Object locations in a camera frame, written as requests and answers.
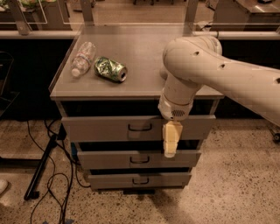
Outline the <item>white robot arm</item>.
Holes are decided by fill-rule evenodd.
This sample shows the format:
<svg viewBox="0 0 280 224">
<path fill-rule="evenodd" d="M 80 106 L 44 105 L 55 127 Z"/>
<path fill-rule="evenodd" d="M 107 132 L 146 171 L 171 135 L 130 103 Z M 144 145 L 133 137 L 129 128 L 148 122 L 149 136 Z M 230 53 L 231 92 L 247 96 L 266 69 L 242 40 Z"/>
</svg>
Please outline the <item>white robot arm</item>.
<svg viewBox="0 0 280 224">
<path fill-rule="evenodd" d="M 158 109 L 163 127 L 164 155 L 176 154 L 181 124 L 193 99 L 209 86 L 276 126 L 280 126 L 280 71 L 223 57 L 220 41 L 212 36 L 175 38 L 163 51 L 167 78 Z"/>
</svg>

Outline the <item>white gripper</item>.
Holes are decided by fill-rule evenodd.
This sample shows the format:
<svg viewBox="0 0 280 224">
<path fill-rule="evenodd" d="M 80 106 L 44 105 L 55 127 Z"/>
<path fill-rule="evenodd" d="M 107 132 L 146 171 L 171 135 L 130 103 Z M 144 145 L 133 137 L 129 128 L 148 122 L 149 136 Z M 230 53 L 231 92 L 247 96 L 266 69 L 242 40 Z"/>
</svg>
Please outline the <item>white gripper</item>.
<svg viewBox="0 0 280 224">
<path fill-rule="evenodd" d="M 180 121 L 189 116 L 193 103 L 176 104 L 169 101 L 164 94 L 161 94 L 157 107 L 161 116 L 169 121 L 163 126 L 164 155 L 167 158 L 173 158 L 176 155 L 178 142 L 183 130 L 183 125 Z"/>
</svg>

